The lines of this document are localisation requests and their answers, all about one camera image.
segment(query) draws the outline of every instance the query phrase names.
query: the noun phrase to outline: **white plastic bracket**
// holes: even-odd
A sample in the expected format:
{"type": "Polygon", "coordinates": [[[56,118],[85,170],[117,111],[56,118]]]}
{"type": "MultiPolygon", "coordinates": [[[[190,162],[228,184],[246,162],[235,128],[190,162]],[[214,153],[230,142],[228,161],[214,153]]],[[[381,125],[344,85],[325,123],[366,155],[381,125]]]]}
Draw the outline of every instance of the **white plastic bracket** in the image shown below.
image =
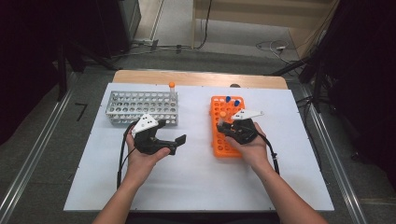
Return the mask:
{"type": "Polygon", "coordinates": [[[150,114],[145,114],[140,117],[140,120],[132,129],[132,133],[140,133],[155,126],[158,126],[158,121],[155,120],[155,118],[153,118],[150,114]]]}
{"type": "Polygon", "coordinates": [[[254,117],[261,116],[261,115],[264,115],[264,112],[241,109],[236,114],[234,114],[231,118],[233,120],[251,119],[251,118],[254,118],[254,117]]]}

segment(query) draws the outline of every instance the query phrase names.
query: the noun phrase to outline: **test tube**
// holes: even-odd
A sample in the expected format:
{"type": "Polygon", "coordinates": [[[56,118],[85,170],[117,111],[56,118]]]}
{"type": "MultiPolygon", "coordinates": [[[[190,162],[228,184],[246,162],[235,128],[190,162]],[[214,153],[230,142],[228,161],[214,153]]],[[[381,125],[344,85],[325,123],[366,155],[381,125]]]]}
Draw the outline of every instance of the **test tube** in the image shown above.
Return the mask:
{"type": "Polygon", "coordinates": [[[175,82],[169,82],[169,100],[171,102],[175,102],[176,101],[176,93],[175,93],[175,82]]]}
{"type": "Polygon", "coordinates": [[[224,111],[221,111],[220,112],[220,118],[219,118],[219,121],[218,121],[218,125],[219,126],[222,126],[222,124],[224,123],[225,116],[227,116],[227,114],[224,111]]]}

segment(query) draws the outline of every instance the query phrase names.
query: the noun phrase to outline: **hand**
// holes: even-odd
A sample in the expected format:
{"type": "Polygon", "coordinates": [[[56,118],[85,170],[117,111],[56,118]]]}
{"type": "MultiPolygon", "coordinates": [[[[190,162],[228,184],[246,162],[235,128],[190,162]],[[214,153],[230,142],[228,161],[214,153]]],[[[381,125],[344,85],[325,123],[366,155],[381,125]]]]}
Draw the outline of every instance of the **hand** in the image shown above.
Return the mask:
{"type": "MultiPolygon", "coordinates": [[[[126,137],[128,152],[134,150],[134,138],[132,137],[133,128],[134,126],[131,127],[126,137]]],[[[139,188],[149,177],[149,174],[151,173],[157,161],[160,161],[165,156],[167,156],[170,151],[171,150],[169,148],[163,147],[155,154],[147,155],[135,149],[128,157],[128,170],[122,182],[129,182],[135,187],[139,188]]]]}
{"type": "MultiPolygon", "coordinates": [[[[254,126],[259,133],[265,136],[265,133],[262,131],[258,123],[254,122],[254,126]]],[[[247,162],[253,168],[253,170],[257,170],[257,168],[263,165],[270,165],[267,157],[267,145],[261,137],[257,136],[253,141],[244,145],[240,145],[229,136],[226,136],[225,140],[232,147],[239,150],[245,162],[247,162]]]]}

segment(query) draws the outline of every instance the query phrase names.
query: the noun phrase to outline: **white tabletop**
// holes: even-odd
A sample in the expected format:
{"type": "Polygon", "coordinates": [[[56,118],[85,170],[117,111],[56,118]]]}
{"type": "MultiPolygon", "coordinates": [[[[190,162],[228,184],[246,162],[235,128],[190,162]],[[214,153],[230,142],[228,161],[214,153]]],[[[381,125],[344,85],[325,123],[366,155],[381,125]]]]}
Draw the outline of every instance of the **white tabletop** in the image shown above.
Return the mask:
{"type": "MultiPolygon", "coordinates": [[[[167,85],[108,84],[65,211],[101,210],[116,191],[122,134],[127,125],[113,125],[106,116],[111,91],[169,91],[169,88],[167,85]]],[[[214,95],[241,96],[246,109],[263,111],[264,116],[253,120],[261,125],[278,154],[281,176],[314,209],[333,210],[291,91],[192,86],[177,86],[176,91],[178,125],[160,129],[157,137],[173,141],[186,134],[187,142],[177,148],[176,156],[157,163],[137,192],[131,210],[275,210],[260,179],[242,159],[214,157],[209,115],[210,99],[214,95]]]]}

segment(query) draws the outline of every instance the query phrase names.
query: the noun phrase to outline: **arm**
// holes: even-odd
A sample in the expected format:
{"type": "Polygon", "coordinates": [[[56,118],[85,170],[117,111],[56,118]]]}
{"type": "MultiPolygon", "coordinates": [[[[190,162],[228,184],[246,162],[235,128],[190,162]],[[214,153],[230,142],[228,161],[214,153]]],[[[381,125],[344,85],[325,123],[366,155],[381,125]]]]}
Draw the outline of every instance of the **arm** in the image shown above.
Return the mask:
{"type": "MultiPolygon", "coordinates": [[[[129,130],[126,138],[128,151],[134,150],[134,138],[131,134],[132,128],[129,130]]],[[[157,161],[167,156],[169,152],[170,150],[167,147],[160,149],[153,155],[147,155],[134,150],[128,158],[128,170],[120,187],[93,223],[125,223],[137,190],[149,177],[157,161]]]]}
{"type": "MultiPolygon", "coordinates": [[[[259,133],[265,135],[257,123],[254,125],[259,133]]],[[[226,140],[241,152],[262,181],[283,223],[327,223],[274,171],[267,158],[266,145],[259,136],[245,145],[239,145],[231,137],[226,137],[226,140]]]]}

